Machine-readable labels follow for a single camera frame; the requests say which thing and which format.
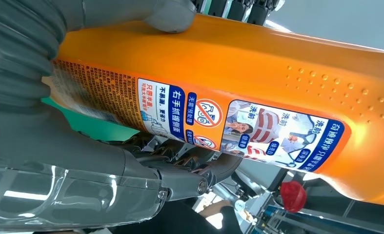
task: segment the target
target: metal bolt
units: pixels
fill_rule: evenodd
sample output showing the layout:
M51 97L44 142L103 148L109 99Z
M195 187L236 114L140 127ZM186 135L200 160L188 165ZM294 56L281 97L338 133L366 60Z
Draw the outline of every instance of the metal bolt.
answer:
M207 190L207 181L206 180L201 180L199 182L198 192L199 193L204 193L204 192L206 192L206 190Z
M166 191L160 191L160 192L157 194L157 197L160 198L160 199L164 199L164 198L166 198Z

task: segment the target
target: dark sleeve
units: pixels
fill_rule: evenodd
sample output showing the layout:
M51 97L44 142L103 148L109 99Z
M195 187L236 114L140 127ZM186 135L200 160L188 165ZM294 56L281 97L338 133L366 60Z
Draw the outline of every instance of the dark sleeve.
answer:
M220 232L185 203L172 201L167 202L153 219L117 227L112 233L219 234Z
M231 206L222 207L222 234L239 234L242 233L241 228L236 218L235 209Z

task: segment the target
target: detergent bottle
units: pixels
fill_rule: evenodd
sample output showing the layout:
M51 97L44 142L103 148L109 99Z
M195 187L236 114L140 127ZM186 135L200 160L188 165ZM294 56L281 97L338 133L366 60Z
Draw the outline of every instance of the detergent bottle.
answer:
M317 173L384 205L384 51L197 15L66 36L44 78L78 113Z

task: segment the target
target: striped shirt image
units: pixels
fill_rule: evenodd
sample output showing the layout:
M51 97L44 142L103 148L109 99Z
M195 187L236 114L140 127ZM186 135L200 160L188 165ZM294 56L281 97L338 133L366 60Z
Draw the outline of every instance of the striped shirt image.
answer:
M265 109L259 110L258 119L251 136L251 142L270 143L279 137L281 126L279 125L280 117Z

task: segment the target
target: gray robotic arm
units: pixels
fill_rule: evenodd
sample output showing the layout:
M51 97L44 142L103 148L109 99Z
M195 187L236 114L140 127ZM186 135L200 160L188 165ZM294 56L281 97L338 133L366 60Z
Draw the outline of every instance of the gray robotic arm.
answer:
M71 130L43 104L67 31L143 20L166 32L193 21L189 0L0 0L0 231L109 227L152 218L166 200L204 193L240 158L187 167L142 162Z

